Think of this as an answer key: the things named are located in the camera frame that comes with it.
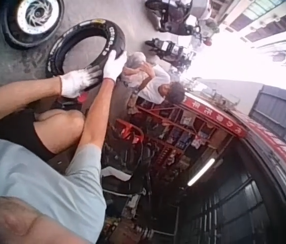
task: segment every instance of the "black shorts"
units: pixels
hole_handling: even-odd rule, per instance
[[[35,121],[36,117],[32,109],[24,109],[2,118],[0,120],[0,139],[21,145],[47,162],[55,154],[41,142],[35,131]]]

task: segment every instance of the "chrome wheel rim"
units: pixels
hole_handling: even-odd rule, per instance
[[[29,35],[47,32],[59,18],[57,0],[23,0],[17,9],[16,22]]]

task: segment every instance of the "sky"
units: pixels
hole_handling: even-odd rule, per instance
[[[187,76],[253,81],[286,89],[286,67],[256,54],[231,33],[217,34],[212,42],[198,52]]]

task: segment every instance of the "building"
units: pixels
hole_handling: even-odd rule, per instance
[[[212,18],[258,52],[286,66],[286,0],[214,0]]]

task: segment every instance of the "work glove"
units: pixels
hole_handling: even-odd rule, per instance
[[[100,75],[102,70],[99,65],[61,75],[61,95],[66,98],[78,97],[85,88],[98,82]]]
[[[122,73],[122,69],[126,61],[126,51],[124,51],[123,54],[116,59],[116,51],[112,50],[103,69],[103,78],[109,78],[116,82],[117,77]]]

